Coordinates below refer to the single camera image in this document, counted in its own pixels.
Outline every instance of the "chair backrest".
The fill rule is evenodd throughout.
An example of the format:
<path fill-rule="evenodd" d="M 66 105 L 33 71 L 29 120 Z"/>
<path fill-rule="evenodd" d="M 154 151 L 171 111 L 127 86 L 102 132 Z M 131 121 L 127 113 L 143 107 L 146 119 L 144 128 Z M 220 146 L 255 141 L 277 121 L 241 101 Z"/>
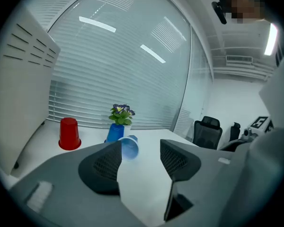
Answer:
<path fill-rule="evenodd" d="M 219 120 L 205 116 L 202 121 L 195 121 L 193 143 L 197 146 L 217 149 L 221 135 L 222 129 Z"/>
<path fill-rule="evenodd" d="M 237 140 L 240 135 L 240 127 L 241 127 L 240 124 L 236 122 L 234 123 L 235 123 L 234 126 L 231 127 L 231 136 L 229 141 Z"/>

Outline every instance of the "ceiling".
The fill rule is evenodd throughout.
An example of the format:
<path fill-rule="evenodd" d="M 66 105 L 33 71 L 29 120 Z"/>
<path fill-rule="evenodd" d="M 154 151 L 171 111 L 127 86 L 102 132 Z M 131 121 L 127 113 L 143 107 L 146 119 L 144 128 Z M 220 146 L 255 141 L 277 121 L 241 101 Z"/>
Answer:
<path fill-rule="evenodd" d="M 219 0 L 186 0 L 207 36 L 214 73 L 267 80 L 276 69 L 275 52 L 271 56 L 264 55 L 270 23 L 237 24 L 227 18 L 227 24 L 223 25 L 211 6 L 213 1 Z M 251 56 L 253 64 L 227 65 L 226 55 Z"/>

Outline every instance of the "potted plant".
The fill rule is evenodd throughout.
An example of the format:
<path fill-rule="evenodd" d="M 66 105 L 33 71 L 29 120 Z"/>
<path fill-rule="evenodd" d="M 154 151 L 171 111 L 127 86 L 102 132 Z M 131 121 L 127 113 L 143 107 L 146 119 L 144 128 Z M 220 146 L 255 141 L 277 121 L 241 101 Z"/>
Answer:
<path fill-rule="evenodd" d="M 132 125 L 131 119 L 134 115 L 135 112 L 130 109 L 130 106 L 114 104 L 109 119 L 115 123 L 110 126 L 106 141 L 112 142 L 128 136 Z"/>

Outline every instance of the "white flower pot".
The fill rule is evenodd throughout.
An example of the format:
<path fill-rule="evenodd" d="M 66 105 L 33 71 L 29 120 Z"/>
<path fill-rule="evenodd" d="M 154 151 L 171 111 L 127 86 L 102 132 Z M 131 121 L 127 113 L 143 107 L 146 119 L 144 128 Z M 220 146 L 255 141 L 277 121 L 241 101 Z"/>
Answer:
<path fill-rule="evenodd" d="M 132 128 L 131 125 L 124 125 L 124 135 L 123 135 L 123 137 L 127 137 L 127 136 L 129 136 L 131 134 L 130 133 L 131 128 Z"/>

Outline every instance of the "red cup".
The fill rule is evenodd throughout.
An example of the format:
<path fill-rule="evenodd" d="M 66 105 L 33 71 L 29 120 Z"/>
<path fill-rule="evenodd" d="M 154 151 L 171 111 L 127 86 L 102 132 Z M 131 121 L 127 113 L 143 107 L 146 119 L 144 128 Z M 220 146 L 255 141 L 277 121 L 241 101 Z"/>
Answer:
<path fill-rule="evenodd" d="M 59 146 L 65 150 L 73 150 L 81 145 L 78 122 L 73 118 L 63 118 L 60 122 Z"/>

